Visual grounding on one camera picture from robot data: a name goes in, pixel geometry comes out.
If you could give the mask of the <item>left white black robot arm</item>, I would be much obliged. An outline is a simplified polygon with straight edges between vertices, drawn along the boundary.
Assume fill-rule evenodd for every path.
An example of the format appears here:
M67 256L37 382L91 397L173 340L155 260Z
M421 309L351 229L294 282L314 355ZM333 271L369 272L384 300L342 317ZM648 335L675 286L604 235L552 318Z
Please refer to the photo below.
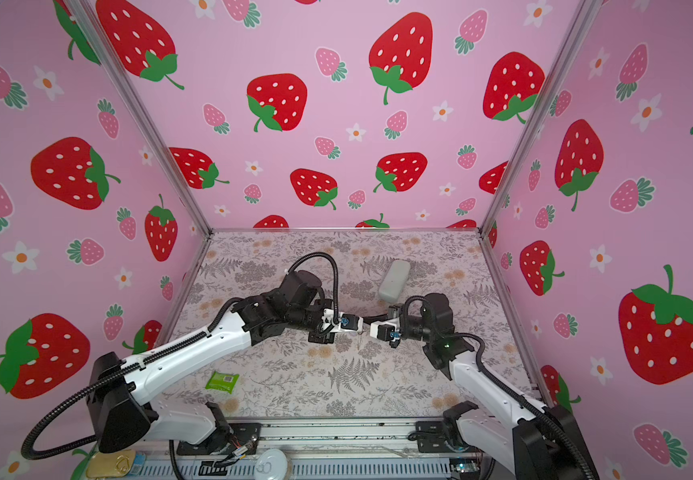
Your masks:
M330 338L340 323L338 295L326 296L322 282L300 266L318 258L298 258L278 288L247 298L230 298L210 324L173 342L126 358L110 352L94 362L90 384L50 410L26 436L20 454L43 460L94 444L102 453L125 450L156 437L190 444L205 442L218 428L216 412L158 412L154 400L172 384L224 356L260 344L288 328ZM46 450L36 440L68 408L88 405L92 435Z

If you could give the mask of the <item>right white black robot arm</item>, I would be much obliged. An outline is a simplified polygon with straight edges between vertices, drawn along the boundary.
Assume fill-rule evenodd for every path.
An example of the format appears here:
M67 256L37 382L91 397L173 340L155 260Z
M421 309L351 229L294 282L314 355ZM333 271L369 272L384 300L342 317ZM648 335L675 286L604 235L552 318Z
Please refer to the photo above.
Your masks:
M512 386L484 360L485 340L458 332L444 294L415 295L390 307L392 330L387 341L397 346L416 340L434 369L469 392L478 406L452 409L448 444L474 447L508 469L517 479L598 479L576 418L563 406L550 407Z

